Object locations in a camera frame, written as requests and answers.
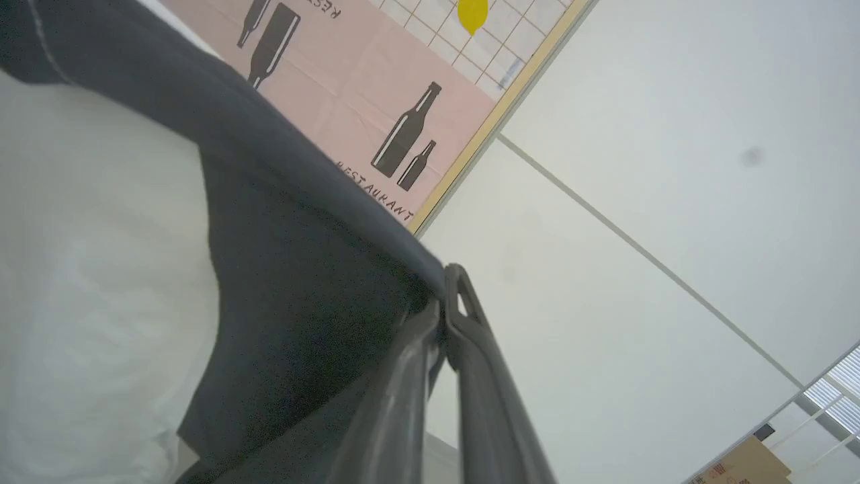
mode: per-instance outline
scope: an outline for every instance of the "bottle illustration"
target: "bottle illustration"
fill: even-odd
[[[290,43],[290,38],[301,20],[302,18],[296,12],[283,3],[278,3],[275,7],[272,18],[266,30],[263,31],[260,42],[257,43],[257,48],[251,54],[251,73],[248,75],[248,82],[254,86],[254,89],[260,87],[260,83],[278,66],[280,56],[283,55],[286,45]]]
[[[409,163],[409,166],[406,167],[406,171],[400,176],[400,179],[397,180],[397,184],[400,185],[400,188],[409,191],[412,188],[412,185],[415,183],[415,180],[418,179],[418,176],[424,171],[424,168],[427,167],[427,159],[430,158],[430,152],[436,146],[436,142],[430,140],[427,143],[427,147],[424,148],[424,151],[421,152],[415,158],[412,158],[412,162]]]
[[[383,175],[391,178],[403,158],[412,149],[412,145],[415,144],[415,140],[418,139],[418,135],[424,129],[424,118],[427,117],[427,111],[430,110],[430,106],[433,105],[433,101],[441,91],[442,88],[438,84],[430,83],[418,103],[397,119],[391,132],[385,137],[385,142],[379,147],[379,151],[371,161],[371,165]]]
[[[262,20],[263,14],[266,13],[266,9],[271,1],[272,0],[251,1],[251,6],[248,8],[248,14],[245,15],[245,24],[242,27],[242,35],[236,43],[238,47],[244,47],[245,41],[248,40],[248,36],[251,35],[251,32],[254,32],[255,28],[260,27],[260,20]]]

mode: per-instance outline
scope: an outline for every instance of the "window blind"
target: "window blind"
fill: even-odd
[[[849,353],[827,374],[855,396],[860,397],[860,347]],[[822,408],[839,398],[840,395],[842,392],[824,379],[818,380],[806,391],[806,396]],[[836,405],[827,409],[827,414],[847,431],[851,433],[860,431],[860,406],[850,398],[843,398]]]

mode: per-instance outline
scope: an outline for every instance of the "wooden frame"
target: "wooden frame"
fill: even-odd
[[[523,70],[513,80],[511,87],[507,89],[499,102],[496,103],[493,110],[487,116],[487,119],[484,120],[481,127],[475,132],[475,135],[472,136],[472,139],[463,151],[460,152],[459,156],[457,156],[457,159],[454,160],[454,164],[442,176],[442,180],[436,185],[436,188],[433,189],[430,196],[421,205],[421,208],[418,209],[412,221],[409,222],[408,229],[411,233],[418,233],[419,230],[425,228],[424,226],[430,221],[430,215],[441,208],[440,202],[442,202],[445,195],[452,191],[454,183],[461,175],[464,175],[465,169],[476,159],[476,155],[479,154],[478,152],[485,145],[489,136],[496,131],[502,118],[512,108],[514,102],[521,95],[527,93],[524,90],[530,85],[538,69],[544,64],[550,53],[553,52],[558,43],[564,38],[565,34],[574,26],[574,22],[589,3],[589,0],[574,0],[568,9],[565,10],[562,18],[558,20],[546,36],[544,42],[537,48],[537,51],[525,64]]]

